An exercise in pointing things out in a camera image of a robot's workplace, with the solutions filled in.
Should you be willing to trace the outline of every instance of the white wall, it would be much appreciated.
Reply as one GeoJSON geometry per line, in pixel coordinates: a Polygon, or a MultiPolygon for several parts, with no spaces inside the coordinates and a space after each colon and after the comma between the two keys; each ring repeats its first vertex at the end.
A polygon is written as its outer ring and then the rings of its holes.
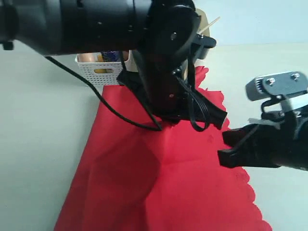
{"type": "Polygon", "coordinates": [[[302,0],[194,0],[218,45],[308,41],[308,2],[302,0]]]}

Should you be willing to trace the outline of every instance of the white table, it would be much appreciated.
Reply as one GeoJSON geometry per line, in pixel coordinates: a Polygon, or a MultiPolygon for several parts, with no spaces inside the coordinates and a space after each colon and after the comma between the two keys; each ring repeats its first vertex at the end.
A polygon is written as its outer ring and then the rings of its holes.
{"type": "MultiPolygon", "coordinates": [[[[218,47],[202,62],[210,68],[202,86],[222,90],[231,128],[243,126],[260,115],[260,102],[246,99],[245,84],[286,70],[308,74],[307,55],[308,44],[218,47]]],[[[98,100],[34,52],[0,52],[0,59],[0,229],[51,231],[98,100]]],[[[76,69],[72,56],[59,59],[76,69]]],[[[248,173],[256,204],[274,230],[305,230],[308,174],[288,168],[248,168],[248,173]]]]}

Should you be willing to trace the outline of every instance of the red cloth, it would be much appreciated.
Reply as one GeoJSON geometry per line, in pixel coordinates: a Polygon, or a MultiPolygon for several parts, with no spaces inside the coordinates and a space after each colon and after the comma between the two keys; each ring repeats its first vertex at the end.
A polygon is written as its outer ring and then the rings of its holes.
{"type": "MultiPolygon", "coordinates": [[[[197,85],[207,72],[197,68],[197,85]]],[[[223,108],[221,92],[198,90],[223,108]]],[[[104,87],[103,96],[128,118],[150,121],[127,88],[104,87]]],[[[196,132],[188,121],[148,131],[101,104],[54,230],[270,231],[248,174],[219,166],[221,133],[196,132]]]]}

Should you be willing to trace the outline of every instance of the white basket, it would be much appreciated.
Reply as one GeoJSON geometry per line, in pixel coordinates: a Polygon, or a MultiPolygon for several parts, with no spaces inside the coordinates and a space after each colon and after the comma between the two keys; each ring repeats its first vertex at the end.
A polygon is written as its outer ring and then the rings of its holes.
{"type": "MultiPolygon", "coordinates": [[[[78,64],[82,76],[93,85],[119,85],[116,78],[122,71],[121,62],[110,63],[80,63],[78,61],[78,55],[75,58],[75,62],[78,64]],[[94,72],[96,69],[112,69],[113,73],[97,74],[94,72]]],[[[128,59],[125,61],[125,66],[128,71],[132,67],[132,54],[129,52],[128,59]]]]}

